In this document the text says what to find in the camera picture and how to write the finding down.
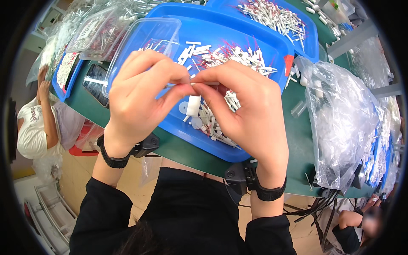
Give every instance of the right hand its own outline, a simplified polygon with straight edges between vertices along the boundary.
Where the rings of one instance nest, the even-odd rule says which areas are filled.
[[[286,141],[281,93],[278,84],[236,61],[199,72],[191,82],[217,119],[222,132],[256,158],[268,171],[286,172]],[[235,91],[241,104],[235,113],[224,95],[202,82],[220,82]]]
[[[50,81],[42,81],[40,84],[40,101],[46,102],[48,101],[48,93],[50,91]]]
[[[45,80],[45,75],[47,71],[48,71],[48,65],[44,65],[40,68],[40,70],[38,71],[38,76],[37,76],[38,84],[41,84]]]

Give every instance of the black wristband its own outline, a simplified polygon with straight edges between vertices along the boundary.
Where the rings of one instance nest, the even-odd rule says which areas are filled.
[[[274,201],[278,198],[280,198],[283,195],[283,192],[285,191],[286,188],[286,177],[285,177],[285,182],[283,183],[283,186],[281,188],[264,188],[259,184],[258,178],[256,178],[256,185],[255,185],[255,190],[256,194],[258,195],[258,198],[262,201]]]
[[[109,167],[117,168],[117,169],[125,168],[125,166],[127,165],[127,162],[129,161],[131,151],[126,157],[123,157],[123,158],[109,157],[105,150],[104,135],[98,138],[97,145],[100,147],[102,157]]]

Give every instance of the beige floor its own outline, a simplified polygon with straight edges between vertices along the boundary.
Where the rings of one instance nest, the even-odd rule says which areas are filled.
[[[61,193],[71,209],[78,214],[81,201],[86,194],[85,185],[91,178],[96,156],[93,157],[75,157],[68,152],[63,157],[63,174],[60,180]],[[139,218],[153,193],[156,181],[140,186],[142,176],[141,159],[131,157],[126,166],[123,175],[118,183],[118,189],[125,192],[133,202],[131,218],[129,225],[134,224],[133,218]],[[245,204],[246,197],[243,197],[242,203]],[[299,208],[307,208],[314,201],[311,197],[292,195],[286,200],[287,204]],[[290,234],[292,235],[293,246],[298,255],[320,255],[323,254],[320,249],[319,238],[316,227],[310,227],[313,221],[311,216],[295,223],[297,216],[288,216],[290,221]],[[251,209],[239,207],[239,231],[245,238],[246,224],[251,220]]]

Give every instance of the person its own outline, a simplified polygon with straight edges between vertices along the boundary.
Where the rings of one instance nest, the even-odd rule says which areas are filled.
[[[221,85],[217,91],[203,82]],[[176,85],[155,99],[168,83]],[[219,92],[225,87],[237,93],[242,107],[235,113]],[[109,92],[111,116],[103,140],[107,156],[126,157],[186,95],[202,95],[223,133],[258,159],[256,173],[262,187],[283,186],[288,145],[280,88],[232,60],[190,80],[186,67],[163,54],[132,52]],[[283,196],[266,202],[252,191],[253,220],[244,241],[236,204],[241,196],[215,177],[166,159],[145,212],[128,227],[132,202],[116,189],[122,172],[98,155],[70,238],[72,255],[296,254],[289,221],[282,215]]]
[[[40,159],[62,154],[75,143],[85,117],[58,101],[49,99],[48,66],[38,72],[37,96],[18,112],[17,150],[26,158]]]
[[[379,196],[373,194],[361,211],[341,211],[339,223],[332,232],[345,253],[357,251],[378,236],[382,216],[380,204]]]

